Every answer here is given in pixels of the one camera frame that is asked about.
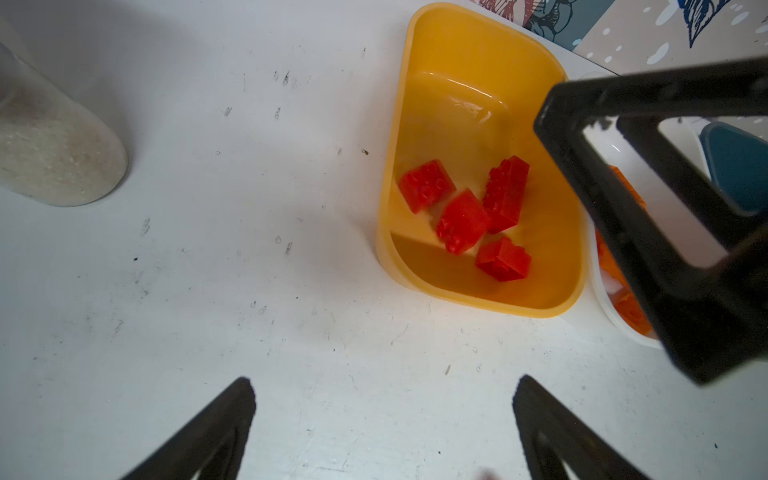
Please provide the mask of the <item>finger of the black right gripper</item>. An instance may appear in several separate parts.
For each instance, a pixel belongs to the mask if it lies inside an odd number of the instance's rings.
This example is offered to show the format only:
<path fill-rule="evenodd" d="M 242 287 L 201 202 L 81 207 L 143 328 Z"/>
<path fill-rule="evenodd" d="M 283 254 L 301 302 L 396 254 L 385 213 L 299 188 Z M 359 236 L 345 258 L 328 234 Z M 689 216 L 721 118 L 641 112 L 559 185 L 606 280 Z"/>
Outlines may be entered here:
<path fill-rule="evenodd" d="M 659 132 L 685 116 L 763 116 L 767 63 L 752 58 L 550 89 L 533 129 L 626 270 L 672 363 L 705 384 L 767 354 L 767 216 L 739 210 Z M 603 159 L 584 128 L 615 117 L 618 131 L 726 254 L 685 261 Z"/>

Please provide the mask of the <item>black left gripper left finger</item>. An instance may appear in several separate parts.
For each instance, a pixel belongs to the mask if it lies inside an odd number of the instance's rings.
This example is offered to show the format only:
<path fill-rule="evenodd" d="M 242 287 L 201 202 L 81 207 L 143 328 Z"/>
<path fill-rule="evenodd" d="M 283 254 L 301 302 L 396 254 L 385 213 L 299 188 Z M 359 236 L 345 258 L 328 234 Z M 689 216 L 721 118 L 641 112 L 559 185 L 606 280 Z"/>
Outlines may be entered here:
<path fill-rule="evenodd" d="M 235 479 L 256 409 L 250 380 L 237 378 L 125 477 Z"/>

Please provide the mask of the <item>orange lego brick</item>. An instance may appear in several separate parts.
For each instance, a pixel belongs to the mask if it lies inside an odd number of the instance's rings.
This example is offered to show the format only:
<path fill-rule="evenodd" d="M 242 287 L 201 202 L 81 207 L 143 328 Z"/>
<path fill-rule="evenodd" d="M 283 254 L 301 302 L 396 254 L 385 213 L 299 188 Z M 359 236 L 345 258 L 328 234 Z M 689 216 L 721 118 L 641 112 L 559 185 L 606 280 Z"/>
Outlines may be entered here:
<path fill-rule="evenodd" d="M 619 263 L 598 228 L 595 228 L 598 270 L 608 299 L 621 321 L 635 333 L 649 337 L 655 331 Z"/>

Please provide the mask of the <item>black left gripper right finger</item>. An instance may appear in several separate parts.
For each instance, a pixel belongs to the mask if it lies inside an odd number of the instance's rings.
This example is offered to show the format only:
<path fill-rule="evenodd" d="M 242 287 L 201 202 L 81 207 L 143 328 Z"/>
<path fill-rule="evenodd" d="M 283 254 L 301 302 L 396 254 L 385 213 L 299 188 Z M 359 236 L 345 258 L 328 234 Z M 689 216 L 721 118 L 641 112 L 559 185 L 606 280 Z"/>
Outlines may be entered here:
<path fill-rule="evenodd" d="M 520 379 L 512 409 L 533 479 L 646 477 L 531 376 Z"/>

